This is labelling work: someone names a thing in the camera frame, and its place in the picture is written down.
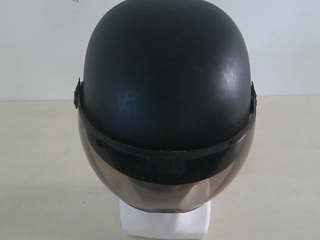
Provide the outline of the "black helmet with tinted visor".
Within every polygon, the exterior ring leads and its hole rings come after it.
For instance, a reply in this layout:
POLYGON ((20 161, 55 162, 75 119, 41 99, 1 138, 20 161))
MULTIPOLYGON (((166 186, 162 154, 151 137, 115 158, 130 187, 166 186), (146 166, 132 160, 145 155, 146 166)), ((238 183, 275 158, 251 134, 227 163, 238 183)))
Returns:
POLYGON ((149 213, 187 213, 218 195, 255 133, 245 41, 205 0, 111 8, 90 37, 74 105, 96 175, 149 213))

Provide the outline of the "white mannequin head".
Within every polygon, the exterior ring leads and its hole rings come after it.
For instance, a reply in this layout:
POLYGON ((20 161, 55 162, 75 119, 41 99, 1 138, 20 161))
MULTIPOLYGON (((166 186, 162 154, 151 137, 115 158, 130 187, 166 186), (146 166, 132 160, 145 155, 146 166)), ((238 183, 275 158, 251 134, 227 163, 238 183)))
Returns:
POLYGON ((123 231, 134 237, 164 240, 201 240, 211 218, 211 202, 185 213, 151 213, 119 201, 123 231))

